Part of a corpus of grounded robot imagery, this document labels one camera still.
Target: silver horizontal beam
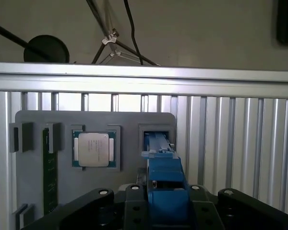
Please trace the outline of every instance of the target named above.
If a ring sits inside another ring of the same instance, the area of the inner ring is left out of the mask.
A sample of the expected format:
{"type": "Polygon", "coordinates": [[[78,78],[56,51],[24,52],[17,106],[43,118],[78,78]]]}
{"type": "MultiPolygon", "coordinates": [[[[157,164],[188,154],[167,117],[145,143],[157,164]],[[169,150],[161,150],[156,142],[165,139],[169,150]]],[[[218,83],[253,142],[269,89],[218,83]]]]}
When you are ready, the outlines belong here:
{"type": "Polygon", "coordinates": [[[288,83],[1,74],[0,91],[288,98],[288,83]]]}
{"type": "Polygon", "coordinates": [[[1,74],[69,75],[288,82],[288,71],[0,63],[1,74]]]}

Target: round black object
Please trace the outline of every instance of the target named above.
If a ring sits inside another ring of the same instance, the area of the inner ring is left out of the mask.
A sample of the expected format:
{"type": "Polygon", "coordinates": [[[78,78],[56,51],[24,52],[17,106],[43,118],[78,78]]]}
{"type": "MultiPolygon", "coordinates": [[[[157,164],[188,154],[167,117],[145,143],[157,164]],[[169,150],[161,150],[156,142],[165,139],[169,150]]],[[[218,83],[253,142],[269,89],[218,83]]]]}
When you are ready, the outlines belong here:
{"type": "Polygon", "coordinates": [[[68,63],[69,52],[66,45],[58,38],[51,35],[39,35],[29,41],[29,45],[34,47],[49,58],[46,59],[32,52],[30,49],[24,49],[25,62],[52,62],[52,63],[68,63]]]}

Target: black wire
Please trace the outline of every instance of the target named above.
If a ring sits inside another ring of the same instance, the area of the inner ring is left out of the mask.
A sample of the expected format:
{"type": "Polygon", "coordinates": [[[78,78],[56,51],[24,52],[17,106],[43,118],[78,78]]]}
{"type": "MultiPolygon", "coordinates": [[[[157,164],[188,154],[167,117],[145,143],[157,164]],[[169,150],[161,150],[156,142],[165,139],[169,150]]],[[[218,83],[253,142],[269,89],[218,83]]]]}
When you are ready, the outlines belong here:
{"type": "Polygon", "coordinates": [[[132,15],[131,15],[131,11],[130,11],[130,8],[129,8],[129,4],[128,4],[128,0],[124,0],[124,4],[125,4],[125,8],[126,8],[126,11],[127,11],[127,14],[128,14],[128,18],[129,18],[129,21],[130,21],[130,25],[131,25],[131,39],[132,39],[132,42],[133,42],[133,45],[135,47],[135,50],[136,52],[138,53],[138,57],[140,59],[140,63],[141,65],[143,65],[143,59],[142,59],[142,56],[140,54],[140,50],[139,50],[139,47],[135,41],[135,37],[134,37],[134,34],[135,34],[135,28],[134,28],[134,23],[133,23],[133,19],[132,19],[132,15]]]}

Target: blue component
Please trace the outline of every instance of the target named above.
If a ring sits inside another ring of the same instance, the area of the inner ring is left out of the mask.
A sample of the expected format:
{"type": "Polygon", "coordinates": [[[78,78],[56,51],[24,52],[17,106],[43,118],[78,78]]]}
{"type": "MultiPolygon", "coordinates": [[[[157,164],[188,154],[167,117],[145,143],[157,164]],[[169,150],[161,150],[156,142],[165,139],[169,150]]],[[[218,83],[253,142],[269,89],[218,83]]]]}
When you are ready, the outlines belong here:
{"type": "Polygon", "coordinates": [[[188,218],[189,187],[180,158],[162,132],[144,137],[148,159],[148,202],[153,224],[182,224],[188,218]]]}

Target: electronic component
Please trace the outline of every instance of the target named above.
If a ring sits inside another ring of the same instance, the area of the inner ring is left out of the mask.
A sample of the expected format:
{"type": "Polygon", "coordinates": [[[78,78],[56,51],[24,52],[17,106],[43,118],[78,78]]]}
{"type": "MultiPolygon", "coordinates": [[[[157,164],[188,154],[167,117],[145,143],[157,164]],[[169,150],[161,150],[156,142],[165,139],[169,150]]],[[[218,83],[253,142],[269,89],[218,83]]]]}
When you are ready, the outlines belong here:
{"type": "Polygon", "coordinates": [[[116,167],[116,132],[83,132],[74,130],[73,167],[116,167]]]}
{"type": "Polygon", "coordinates": [[[49,129],[43,130],[43,208],[44,215],[58,205],[58,154],[49,153],[49,129]]]}

